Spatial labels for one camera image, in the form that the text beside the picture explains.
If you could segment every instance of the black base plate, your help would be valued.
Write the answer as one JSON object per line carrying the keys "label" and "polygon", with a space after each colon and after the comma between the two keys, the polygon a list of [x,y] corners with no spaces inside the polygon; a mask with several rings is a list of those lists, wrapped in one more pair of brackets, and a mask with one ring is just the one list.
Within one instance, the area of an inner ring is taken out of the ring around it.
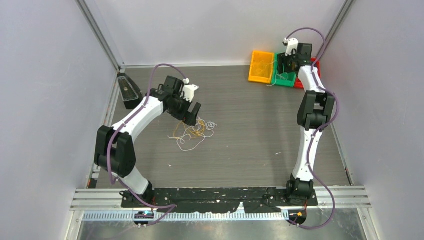
{"label": "black base plate", "polygon": [[[316,193],[308,200],[308,206],[318,206]],[[156,188],[152,204],[166,206],[176,204],[174,213],[208,213],[224,214],[235,212],[243,203],[244,212],[279,213],[278,207],[303,207],[305,202],[289,204],[286,189],[276,187],[218,187],[218,188]],[[139,201],[127,196],[122,199],[122,208],[143,208]]]}

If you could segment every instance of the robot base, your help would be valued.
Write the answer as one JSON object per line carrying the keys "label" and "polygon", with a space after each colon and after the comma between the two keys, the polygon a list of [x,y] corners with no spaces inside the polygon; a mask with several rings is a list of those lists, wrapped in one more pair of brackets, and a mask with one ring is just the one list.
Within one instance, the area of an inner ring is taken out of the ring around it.
{"label": "robot base", "polygon": [[[243,203],[246,214],[281,213],[281,207],[293,207],[297,213],[305,206],[306,200],[298,204],[289,203],[287,190],[282,187],[216,187],[216,188],[155,188],[154,205],[167,206],[176,204],[174,213],[234,213]],[[122,208],[143,208],[144,205],[131,196],[125,195]],[[318,200],[313,196],[307,205],[317,206]],[[164,213],[167,209],[158,209]]]}
{"label": "robot base", "polygon": [[[129,191],[121,191],[119,194],[122,196],[122,208],[140,208],[144,206]],[[148,186],[144,194],[138,196],[146,203],[152,204],[153,198],[155,196],[155,190],[153,190],[153,185],[150,181],[148,181]]]}
{"label": "robot base", "polygon": [[293,174],[286,185],[286,200],[292,205],[305,204],[306,200],[315,199],[314,182],[301,181],[299,178],[295,179]]}

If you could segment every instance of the gray wooden floor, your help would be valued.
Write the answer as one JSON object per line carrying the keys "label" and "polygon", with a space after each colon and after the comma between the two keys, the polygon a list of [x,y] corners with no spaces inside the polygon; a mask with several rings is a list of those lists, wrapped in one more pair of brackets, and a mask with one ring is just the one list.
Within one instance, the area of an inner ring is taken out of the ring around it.
{"label": "gray wooden floor", "polygon": [[[249,82],[248,66],[185,67],[190,82],[200,86],[194,101],[202,104],[199,117],[217,124],[214,136],[196,149],[183,152],[169,139],[179,123],[165,113],[154,120],[135,142],[137,168],[156,188],[285,186],[295,167],[300,143],[296,117],[302,89]],[[151,69],[126,73],[146,93]],[[153,87],[166,76],[181,78],[171,68],[156,71]],[[118,100],[113,122],[126,110]],[[200,139],[187,142],[189,149]],[[331,128],[324,131],[315,162],[316,173],[328,185],[348,185]],[[101,172],[97,188],[111,186]]]}

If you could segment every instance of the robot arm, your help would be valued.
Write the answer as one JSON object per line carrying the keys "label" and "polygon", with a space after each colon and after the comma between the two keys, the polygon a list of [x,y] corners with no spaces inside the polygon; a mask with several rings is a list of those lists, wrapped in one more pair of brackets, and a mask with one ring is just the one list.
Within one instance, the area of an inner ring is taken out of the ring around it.
{"label": "robot arm", "polygon": [[[135,84],[127,75],[125,77],[128,78],[128,83]],[[160,84],[158,89],[151,89],[150,97],[145,106],[146,97],[130,114],[112,127],[102,126],[99,128],[97,131],[94,163],[106,171],[108,170],[106,156],[108,143],[115,131],[124,125],[115,138],[115,146],[111,149],[112,175],[119,177],[136,194],[146,200],[146,202],[149,202],[153,197],[153,187],[136,168],[134,142],[142,131],[164,112],[168,112],[174,118],[183,121],[189,126],[196,125],[197,115],[202,105],[196,103],[191,112],[189,112],[189,108],[192,104],[195,90],[198,88],[196,85],[189,84],[188,79],[180,80],[168,76],[165,83]],[[133,116],[143,106],[144,109]]]}
{"label": "robot arm", "polygon": [[299,43],[295,38],[284,39],[283,43],[287,46],[287,50],[278,55],[278,66],[287,73],[296,72],[305,90],[297,113],[297,124],[300,125],[299,153],[296,166],[287,182],[287,199],[296,203],[308,200],[313,195],[314,176],[309,167],[314,169],[317,147],[324,128],[315,136],[313,134],[320,126],[330,121],[335,99],[324,91],[318,69],[312,68],[312,44]]}

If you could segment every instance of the red plastic basket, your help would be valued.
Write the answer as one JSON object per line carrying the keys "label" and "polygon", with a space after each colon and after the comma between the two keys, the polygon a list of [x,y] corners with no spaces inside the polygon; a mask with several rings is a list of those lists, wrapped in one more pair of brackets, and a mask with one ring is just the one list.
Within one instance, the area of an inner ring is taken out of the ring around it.
{"label": "red plastic basket", "polygon": [[[316,58],[315,57],[312,57],[310,60],[312,62],[315,62]],[[321,65],[320,65],[320,61],[317,61],[315,66],[316,66],[316,68],[318,68],[318,76],[319,76],[319,78],[321,78]],[[296,81],[294,82],[294,86],[293,87],[298,88],[298,89],[303,89],[304,88],[304,85],[302,84],[301,80],[298,77],[296,77]]]}

